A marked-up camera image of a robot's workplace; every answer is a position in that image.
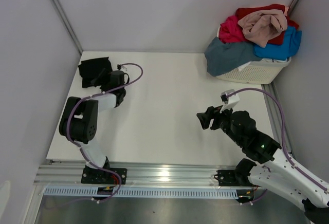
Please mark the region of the black t shirt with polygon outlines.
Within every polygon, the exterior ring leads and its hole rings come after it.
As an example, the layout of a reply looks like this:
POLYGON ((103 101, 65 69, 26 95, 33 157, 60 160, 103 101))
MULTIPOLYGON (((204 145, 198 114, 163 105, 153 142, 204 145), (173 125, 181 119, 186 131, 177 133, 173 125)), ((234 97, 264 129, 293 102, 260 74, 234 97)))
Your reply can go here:
POLYGON ((82 61, 78 66, 79 75, 82 78, 82 87, 94 86, 92 80, 98 77, 103 70, 112 71, 112 65, 108 57, 94 58, 82 61))

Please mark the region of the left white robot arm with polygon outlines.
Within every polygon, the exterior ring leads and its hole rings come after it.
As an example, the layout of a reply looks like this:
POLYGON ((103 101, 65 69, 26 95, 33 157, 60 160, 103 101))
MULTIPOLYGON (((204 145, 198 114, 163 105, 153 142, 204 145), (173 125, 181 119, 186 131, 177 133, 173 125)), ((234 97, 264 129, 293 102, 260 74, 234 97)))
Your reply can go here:
POLYGON ((99 87, 101 93, 87 100, 69 97, 59 124, 60 135, 71 140, 87 157, 86 168, 93 172, 93 178, 106 183, 111 177, 108 158, 96 140, 98 114, 118 107, 126 95, 123 87, 130 82, 127 73, 121 70, 103 69, 98 75, 84 80, 86 87, 99 87))

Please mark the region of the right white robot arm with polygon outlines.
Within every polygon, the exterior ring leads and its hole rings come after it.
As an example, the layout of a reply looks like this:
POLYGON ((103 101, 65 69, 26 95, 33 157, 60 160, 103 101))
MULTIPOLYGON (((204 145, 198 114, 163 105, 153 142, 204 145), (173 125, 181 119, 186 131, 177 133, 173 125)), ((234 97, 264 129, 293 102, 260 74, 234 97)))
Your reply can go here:
POLYGON ((328 190, 302 174, 303 166, 286 157, 273 138, 257 130, 247 111, 210 106, 197 117, 203 129, 221 129, 247 156, 234 170, 238 184, 265 188, 300 208, 312 223, 328 223, 328 190))

